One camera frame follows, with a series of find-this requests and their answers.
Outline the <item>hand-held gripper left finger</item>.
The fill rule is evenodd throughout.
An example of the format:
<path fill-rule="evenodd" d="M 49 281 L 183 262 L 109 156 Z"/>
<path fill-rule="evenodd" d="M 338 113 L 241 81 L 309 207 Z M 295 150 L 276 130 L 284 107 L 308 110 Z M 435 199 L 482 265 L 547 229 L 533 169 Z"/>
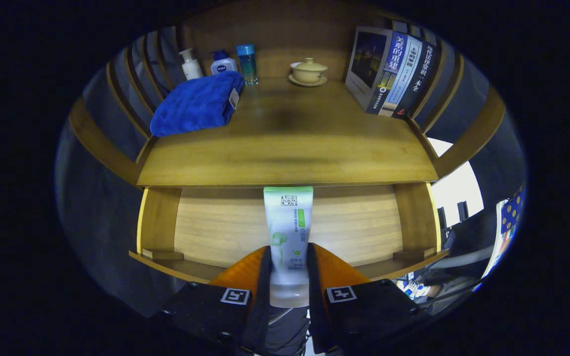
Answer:
<path fill-rule="evenodd" d="M 263 246 L 208 283 L 190 282 L 163 315 L 206 354 L 255 354 L 265 342 L 271 248 Z"/>

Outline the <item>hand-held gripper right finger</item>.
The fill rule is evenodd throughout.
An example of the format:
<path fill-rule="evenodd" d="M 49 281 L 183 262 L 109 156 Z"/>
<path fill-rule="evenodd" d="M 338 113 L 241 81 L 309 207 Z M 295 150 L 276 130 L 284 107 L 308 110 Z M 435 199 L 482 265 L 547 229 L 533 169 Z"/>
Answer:
<path fill-rule="evenodd" d="M 389 279 L 371 281 L 335 254 L 308 244 L 310 333 L 315 353 L 364 354 L 420 326 L 420 308 Z"/>

